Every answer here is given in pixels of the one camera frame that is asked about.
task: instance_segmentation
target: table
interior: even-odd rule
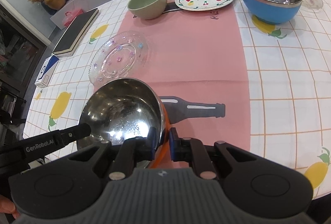
[[[59,60],[47,88],[36,89],[24,138],[76,125],[95,90],[88,77],[95,52],[117,32],[137,30],[148,39],[150,54],[148,64],[133,77],[162,99],[175,100],[170,102],[225,104],[225,117],[173,119],[179,136],[207,145],[225,140],[301,173],[328,162],[331,0],[323,0],[323,8],[316,11],[301,7],[291,21],[275,27],[258,24],[242,0],[209,12],[173,9],[148,21],[127,12],[128,1],[101,5],[75,54]],[[90,39],[105,24],[101,36]],[[280,35],[270,35],[274,30]],[[76,150],[71,143],[47,157],[55,160]],[[314,173],[325,176],[314,198],[331,192],[326,166]]]

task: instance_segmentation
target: grid pattern tablecloth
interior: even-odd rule
[[[59,60],[48,87],[36,89],[24,138],[48,131],[50,113],[61,92],[71,95],[51,129],[77,124],[93,93],[89,64],[99,47],[118,32],[128,1],[101,5],[99,17],[75,54]],[[331,150],[331,0],[323,2],[322,9],[301,7],[291,21],[277,25],[280,37],[286,35],[283,39],[257,28],[242,0],[233,3],[249,79],[250,151],[302,173],[321,161],[317,156],[322,147]],[[93,31],[105,24],[105,32],[90,44]],[[76,150],[76,144],[71,143],[47,157],[55,160]],[[314,196],[330,191],[329,171]]]

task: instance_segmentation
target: green ceramic bowl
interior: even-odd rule
[[[130,0],[127,8],[139,18],[153,19],[162,14],[166,5],[167,0]]]

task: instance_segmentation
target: human hand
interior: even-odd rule
[[[2,195],[0,195],[0,213],[13,214],[15,219],[20,216],[19,212],[16,210],[15,204]]]

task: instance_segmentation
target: blue white box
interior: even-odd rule
[[[37,87],[47,87],[52,74],[55,70],[56,65],[58,64],[59,58],[52,55],[47,58],[41,67],[41,70],[37,76],[37,80],[34,83]]]

